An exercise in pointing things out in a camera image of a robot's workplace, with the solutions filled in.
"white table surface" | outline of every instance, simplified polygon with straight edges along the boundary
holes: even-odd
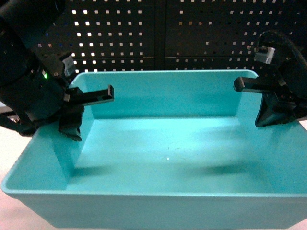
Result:
[[[21,137],[15,131],[0,127],[0,181],[20,156],[30,139]],[[19,200],[10,198],[0,190],[0,230],[56,229]],[[307,230],[307,219],[288,230]]]

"teal plastic bin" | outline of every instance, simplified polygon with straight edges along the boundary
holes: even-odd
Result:
[[[252,71],[80,74],[82,142],[40,128],[2,190],[59,228],[285,229],[307,218],[307,134],[256,128]]]

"bin bottom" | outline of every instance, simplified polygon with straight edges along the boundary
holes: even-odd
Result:
[[[95,120],[67,190],[273,193],[236,117]]]

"black pegboard wall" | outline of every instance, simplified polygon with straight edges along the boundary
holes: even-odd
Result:
[[[33,47],[72,51],[78,72],[251,69],[247,50],[274,29],[306,46],[307,11],[294,0],[67,0],[65,14]]]

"black pegboard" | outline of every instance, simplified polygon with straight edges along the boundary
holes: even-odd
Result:
[[[251,69],[247,50],[275,29],[306,46],[307,11],[294,0],[67,0],[33,47],[71,51],[77,70]]]

